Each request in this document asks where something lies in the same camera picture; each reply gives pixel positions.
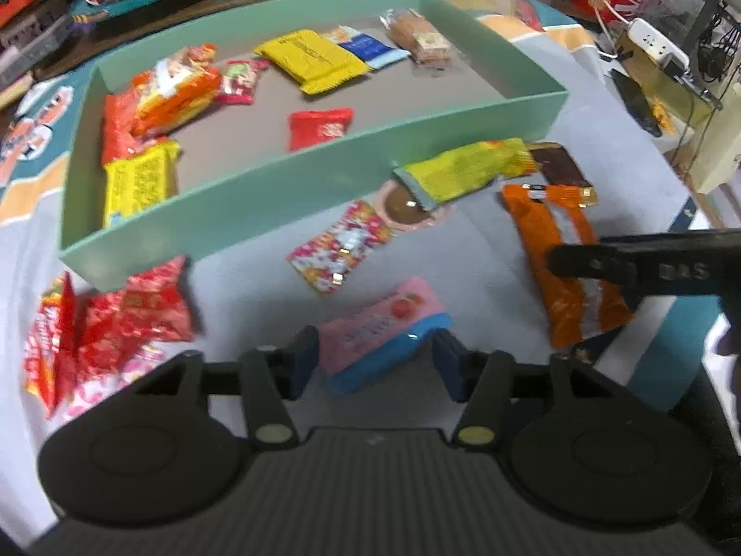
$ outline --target biscuit package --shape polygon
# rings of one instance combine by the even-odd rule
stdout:
[[[416,63],[446,63],[453,57],[453,45],[416,10],[392,12],[383,21],[389,37],[411,52]]]
[[[555,246],[597,242],[584,216],[583,190],[527,184],[509,184],[502,190],[540,286],[554,349],[614,330],[633,317],[615,284],[593,278],[558,278],[548,268],[547,256]]]
[[[371,68],[356,55],[309,29],[266,41],[255,54],[273,61],[308,95],[329,92]]]
[[[221,72],[212,65],[215,56],[211,44],[183,48],[134,77],[138,102],[132,135],[167,134],[205,110],[221,86]]]

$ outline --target plastic container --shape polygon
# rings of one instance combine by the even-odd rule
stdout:
[[[269,158],[230,176],[190,189],[181,183],[177,196],[113,228],[101,229],[105,172],[100,166],[99,127],[106,94],[117,92],[132,76],[183,44],[209,42],[229,51],[249,39],[347,24],[353,18],[378,18],[390,8],[420,11],[464,52],[481,77],[496,82],[499,95],[434,114],[398,118],[294,153],[272,152]],[[396,166],[477,140],[512,135],[540,140],[568,96],[563,86],[515,46],[443,0],[257,3],[149,36],[98,58],[82,71],[88,73],[88,86],[70,132],[60,257],[101,291],[120,287],[127,276],[175,255],[201,259],[371,193],[388,180]],[[433,85],[439,80],[426,81]],[[257,104],[251,107],[251,111],[256,109]],[[218,135],[211,140],[211,148],[218,148]],[[183,147],[184,158],[199,156],[198,151]]]

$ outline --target orange wrapper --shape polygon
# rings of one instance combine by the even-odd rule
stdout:
[[[547,266],[547,254],[558,245],[597,242],[584,216],[583,190],[576,186],[516,186],[502,190],[540,286],[551,346],[564,349],[628,323],[633,314],[611,282],[558,278]]]
[[[220,70],[210,65],[215,55],[211,44],[184,48],[134,77],[139,100],[132,135],[166,134],[205,110],[221,86]]]

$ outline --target yellow snack package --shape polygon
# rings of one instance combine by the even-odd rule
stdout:
[[[425,211],[483,188],[497,176],[535,173],[538,166],[519,138],[474,142],[394,170]]]
[[[309,29],[266,41],[255,48],[255,54],[281,67],[309,95],[327,92],[371,69],[356,55]]]
[[[173,164],[179,154],[178,143],[166,140],[141,155],[106,165],[103,227],[111,227],[172,196]]]

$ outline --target white and blue package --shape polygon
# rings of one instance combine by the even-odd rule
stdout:
[[[343,25],[325,33],[324,36],[356,55],[374,71],[392,63],[403,61],[411,55],[407,50],[387,46],[366,33],[361,33],[352,27]]]

